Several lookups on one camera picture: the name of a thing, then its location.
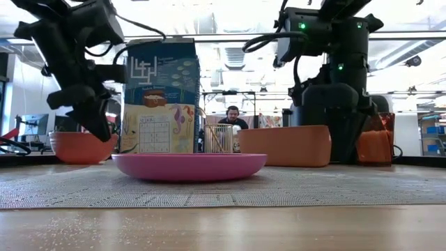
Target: cable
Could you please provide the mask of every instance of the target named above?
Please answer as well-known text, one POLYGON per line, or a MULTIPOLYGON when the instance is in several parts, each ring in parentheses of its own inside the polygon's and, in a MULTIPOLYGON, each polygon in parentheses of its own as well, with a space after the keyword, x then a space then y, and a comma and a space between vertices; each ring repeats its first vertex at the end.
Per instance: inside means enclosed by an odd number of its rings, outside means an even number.
POLYGON ((393 159, 396 160, 397 158, 400 158, 403 155, 403 149, 401 149, 401 147, 399 147, 397 145, 393 145, 393 147, 399 150, 399 155, 393 157, 393 159))
POLYGON ((109 47, 103 52, 103 53, 100 53, 100 54, 94 54, 94 53, 92 53, 92 52, 90 52, 88 49, 86 49, 85 48, 85 52, 88 54, 88 55, 90 55, 90 56, 95 56, 95 57, 101 57, 101 56, 105 56, 105 55, 107 55, 107 53, 109 53, 110 52, 110 50, 113 48, 113 45, 112 44, 109 44, 109 47))
POLYGON ((284 11, 285 11, 286 3, 288 3, 288 0, 283 0, 282 1, 282 5, 280 6, 279 19, 277 20, 276 31, 273 34, 259 36, 257 38, 253 38, 253 39, 247 41, 245 43, 245 45, 243 45, 243 47, 242 47, 242 51, 244 53, 255 52, 258 49, 260 49, 260 48, 264 47, 265 45, 267 45, 268 43, 270 43, 271 41, 273 41, 274 39, 277 39, 277 38, 274 38, 273 35, 280 33, 282 28, 284 28, 284 23, 285 23, 284 11))
POLYGON ((31 154, 31 149, 29 149, 28 147, 26 147, 25 145, 23 145, 21 143, 15 142, 15 141, 10 140, 10 139, 5 139, 3 137, 0 137, 0 142, 2 142, 2 144, 1 144, 2 146, 7 146, 7 145, 15 146, 15 147, 18 147, 18 148, 22 149, 23 151, 25 151, 25 153, 16 153, 16 152, 13 152, 13 151, 8 151, 8 150, 3 149, 3 148, 0 147, 0 151, 1 152, 12 153, 12 154, 16 154, 18 156, 26 156, 26 155, 31 154))
POLYGON ((299 78, 299 74, 298 74, 299 59, 300 59, 300 55, 298 55, 294 59, 293 78, 294 78, 294 86, 299 86, 300 88, 302 88, 300 86, 302 83, 300 82, 300 78, 299 78))
POLYGON ((299 39, 308 40, 307 34, 301 32, 301 31, 272 33, 272 34, 258 36, 256 38, 253 38, 253 39, 247 41, 243 45, 242 51, 244 53, 255 52, 258 49, 262 48, 263 46, 267 45, 269 42, 273 41, 274 39, 278 39, 278 38, 299 38, 299 39))
POLYGON ((127 45, 127 46, 125 46, 123 49, 119 50, 119 51, 116 53, 115 57, 113 58, 113 64, 114 64, 114 65, 116 65, 116 64, 118 63, 119 56, 120 56, 122 53, 124 53, 125 51, 127 51, 128 49, 130 49, 130 48, 138 47, 138 46, 141 46, 141 45, 146 45, 146 44, 148 44, 148 43, 159 43, 159 42, 162 42, 162 41, 166 40, 166 34, 164 34, 162 31, 160 31, 160 30, 158 30, 158 29, 155 29, 155 28, 152 28, 152 27, 150 27, 150 26, 147 26, 147 25, 145 25, 145 24, 140 24, 140 23, 138 23, 138 22, 129 20, 129 19, 125 18, 125 17, 122 17, 122 16, 120 16, 120 15, 116 12, 116 9, 114 9, 114 14, 115 14, 115 16, 121 18, 122 20, 124 20, 124 21, 126 21, 126 22, 128 22, 128 23, 131 23, 131 24, 133 24, 133 25, 135 25, 135 26, 137 26, 137 27, 139 27, 139 28, 143 28, 143 29, 146 29, 146 30, 148 30, 148 31, 153 31, 153 32, 158 33, 158 34, 160 34, 160 35, 162 36, 162 38, 161 38, 160 40, 147 41, 147 42, 143 42, 143 43, 136 43, 136 44, 133 44, 133 45, 127 45))

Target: cereal box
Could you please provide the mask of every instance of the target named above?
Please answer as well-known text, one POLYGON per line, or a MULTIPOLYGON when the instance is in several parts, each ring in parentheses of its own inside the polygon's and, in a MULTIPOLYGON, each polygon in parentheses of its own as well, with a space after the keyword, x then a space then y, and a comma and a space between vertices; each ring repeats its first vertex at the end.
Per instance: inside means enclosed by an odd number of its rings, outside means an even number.
POLYGON ((196 152, 200 71, 193 39, 134 46, 126 64, 121 153, 196 152))

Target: computer monitor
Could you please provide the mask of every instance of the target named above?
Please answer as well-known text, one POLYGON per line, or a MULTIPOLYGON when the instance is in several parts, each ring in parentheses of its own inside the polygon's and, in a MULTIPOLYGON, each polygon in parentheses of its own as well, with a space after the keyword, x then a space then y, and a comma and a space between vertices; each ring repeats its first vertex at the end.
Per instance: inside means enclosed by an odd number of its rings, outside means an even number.
POLYGON ((57 116, 54 120, 55 132, 80 132, 81 126, 69 116, 57 116))
POLYGON ((21 118, 21 122, 16 121, 18 123, 20 129, 20 136, 26 135, 46 135, 47 134, 47 126, 48 126, 48 117, 49 114, 32 114, 32 115, 23 115, 21 118))

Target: pink plate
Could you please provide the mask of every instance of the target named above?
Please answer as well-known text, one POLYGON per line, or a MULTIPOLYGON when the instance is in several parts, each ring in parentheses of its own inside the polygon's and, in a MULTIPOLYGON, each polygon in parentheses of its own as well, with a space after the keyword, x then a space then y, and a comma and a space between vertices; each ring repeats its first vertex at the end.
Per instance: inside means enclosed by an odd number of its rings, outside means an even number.
POLYGON ((266 163, 265 154, 113 154, 121 172, 152 181, 223 181, 246 178, 266 163))

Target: orange planter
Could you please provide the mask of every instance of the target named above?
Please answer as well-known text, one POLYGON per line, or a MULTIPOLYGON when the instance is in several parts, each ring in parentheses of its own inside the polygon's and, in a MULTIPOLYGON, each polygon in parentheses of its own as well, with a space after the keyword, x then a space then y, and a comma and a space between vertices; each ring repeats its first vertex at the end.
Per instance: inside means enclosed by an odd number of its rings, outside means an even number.
POLYGON ((332 142, 324 125, 238 131, 241 153, 268 155, 266 165, 324 167, 330 162, 332 142))
POLYGON ((101 142, 91 133, 51 132, 49 141, 56 157, 65 163, 94 165, 112 154, 118 135, 112 135, 108 142, 101 142))

